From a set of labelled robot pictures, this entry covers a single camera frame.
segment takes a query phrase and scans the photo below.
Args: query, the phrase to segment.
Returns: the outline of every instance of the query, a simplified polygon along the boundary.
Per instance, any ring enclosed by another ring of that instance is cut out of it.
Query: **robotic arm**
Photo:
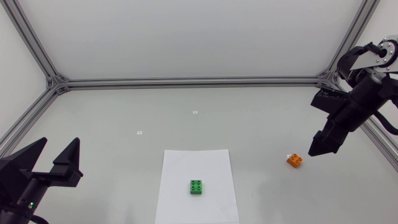
[[[392,134],[398,135],[378,109],[388,100],[398,107],[398,80],[390,73],[398,73],[398,35],[383,39],[379,45],[372,42],[354,47],[338,61],[339,76],[353,87],[351,92],[322,88],[311,105],[329,113],[322,131],[313,138],[310,156],[337,153],[349,132],[355,131],[370,116],[375,115]]]

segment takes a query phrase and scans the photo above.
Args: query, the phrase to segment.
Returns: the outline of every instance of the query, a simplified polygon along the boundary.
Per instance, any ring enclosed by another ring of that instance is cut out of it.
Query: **white wall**
[[[315,76],[361,0],[21,0],[71,79]]]
[[[327,117],[310,106],[317,91],[194,88],[61,95],[17,148],[47,137],[34,170],[48,172],[79,137],[84,177],[77,188],[50,188],[36,214],[58,224],[154,223],[164,150],[229,149],[242,224],[396,223],[398,173],[362,130],[349,134],[337,154],[308,156]],[[293,152],[303,157],[298,169],[286,163]]]
[[[44,74],[0,6],[0,136],[44,91]]]

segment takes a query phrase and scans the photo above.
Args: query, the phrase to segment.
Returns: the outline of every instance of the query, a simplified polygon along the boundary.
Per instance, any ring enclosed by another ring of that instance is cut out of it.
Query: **cable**
[[[375,112],[375,117],[381,122],[381,124],[383,125],[383,127],[390,132],[393,135],[398,135],[398,129],[396,129],[395,127],[393,127],[392,124],[390,124],[390,122],[388,122],[388,120],[383,116],[383,114],[381,114],[380,112],[376,111]]]

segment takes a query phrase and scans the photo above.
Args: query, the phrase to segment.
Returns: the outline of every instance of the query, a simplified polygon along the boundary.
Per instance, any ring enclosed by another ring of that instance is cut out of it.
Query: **toy block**
[[[201,180],[191,180],[191,194],[201,194]]]
[[[297,168],[302,161],[303,159],[300,156],[298,156],[296,153],[293,153],[286,162],[292,165],[292,167]]]

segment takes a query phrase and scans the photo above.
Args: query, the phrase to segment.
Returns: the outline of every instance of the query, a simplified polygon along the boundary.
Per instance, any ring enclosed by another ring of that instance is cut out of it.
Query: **white paper sheet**
[[[202,194],[190,194],[202,180]],[[156,224],[239,224],[228,150],[164,152]]]

